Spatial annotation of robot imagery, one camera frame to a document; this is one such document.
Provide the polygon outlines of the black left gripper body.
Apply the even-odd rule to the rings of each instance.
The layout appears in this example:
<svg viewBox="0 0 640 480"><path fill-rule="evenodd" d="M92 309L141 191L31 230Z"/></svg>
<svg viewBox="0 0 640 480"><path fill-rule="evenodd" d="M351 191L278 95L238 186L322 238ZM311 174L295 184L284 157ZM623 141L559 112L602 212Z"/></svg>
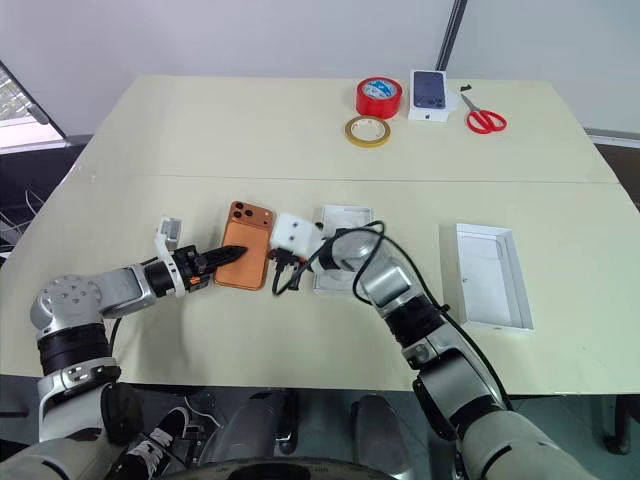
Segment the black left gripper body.
<svg viewBox="0 0 640 480"><path fill-rule="evenodd" d="M207 262L195 246L185 246L174 251L173 260L178 267L185 291L193 293L209 285L209 274L206 272Z"/></svg>

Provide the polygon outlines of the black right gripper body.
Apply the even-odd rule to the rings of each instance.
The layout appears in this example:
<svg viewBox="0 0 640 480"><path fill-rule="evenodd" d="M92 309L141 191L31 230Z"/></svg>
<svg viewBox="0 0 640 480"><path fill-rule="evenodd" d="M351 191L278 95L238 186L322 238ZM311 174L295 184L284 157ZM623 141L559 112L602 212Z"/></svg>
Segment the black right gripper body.
<svg viewBox="0 0 640 480"><path fill-rule="evenodd" d="M272 249L269 252L269 259L276 263L275 270L277 274L281 274L288 266L300 267L306 263L304 258L282 248Z"/></svg>

